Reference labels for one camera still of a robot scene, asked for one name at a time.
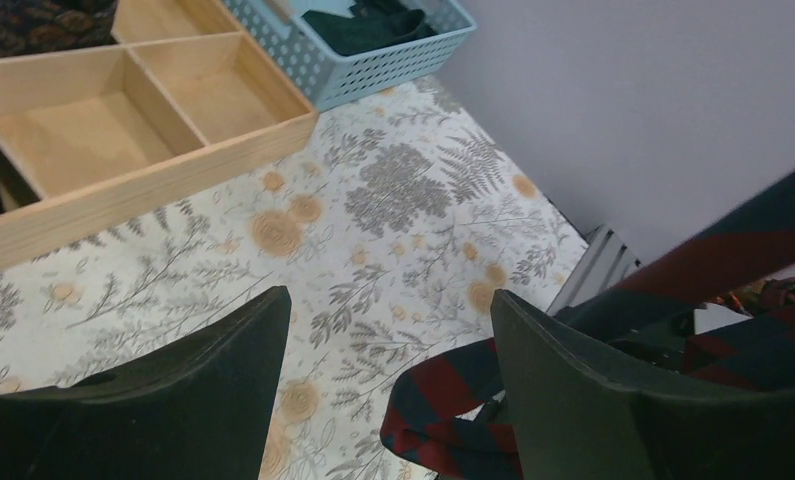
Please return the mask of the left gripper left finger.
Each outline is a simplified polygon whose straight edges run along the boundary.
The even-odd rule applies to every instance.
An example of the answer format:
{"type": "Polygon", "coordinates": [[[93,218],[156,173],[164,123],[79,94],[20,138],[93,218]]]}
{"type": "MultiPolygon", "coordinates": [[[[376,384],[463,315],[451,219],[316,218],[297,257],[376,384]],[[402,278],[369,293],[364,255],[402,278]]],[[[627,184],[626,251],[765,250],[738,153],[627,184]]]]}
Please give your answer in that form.
{"type": "Polygon", "coordinates": [[[292,301],[213,324],[69,387],[0,395],[0,479],[255,479],[292,301]]]}

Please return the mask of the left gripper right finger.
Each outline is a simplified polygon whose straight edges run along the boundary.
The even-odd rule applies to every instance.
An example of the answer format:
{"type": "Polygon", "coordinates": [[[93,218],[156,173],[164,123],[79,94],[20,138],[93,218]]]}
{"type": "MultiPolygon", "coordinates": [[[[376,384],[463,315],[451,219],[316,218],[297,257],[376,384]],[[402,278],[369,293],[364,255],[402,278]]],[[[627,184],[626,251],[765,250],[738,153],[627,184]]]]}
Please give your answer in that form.
{"type": "Polygon", "coordinates": [[[795,479],[795,389],[658,368],[506,290],[491,319],[525,478],[795,479]]]}

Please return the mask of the red navy striped tie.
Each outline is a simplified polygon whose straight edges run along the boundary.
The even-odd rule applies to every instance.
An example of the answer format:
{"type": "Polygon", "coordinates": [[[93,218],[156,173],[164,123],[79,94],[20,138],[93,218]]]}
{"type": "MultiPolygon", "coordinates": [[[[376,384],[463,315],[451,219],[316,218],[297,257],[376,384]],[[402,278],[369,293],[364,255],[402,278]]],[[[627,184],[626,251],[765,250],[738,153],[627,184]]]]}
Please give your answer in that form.
{"type": "MultiPolygon", "coordinates": [[[[795,304],[758,316],[707,303],[795,264],[795,170],[652,264],[547,316],[638,360],[693,379],[795,389],[795,304]]],[[[459,479],[527,479],[495,336],[408,369],[380,427],[394,455],[459,479]]]]}

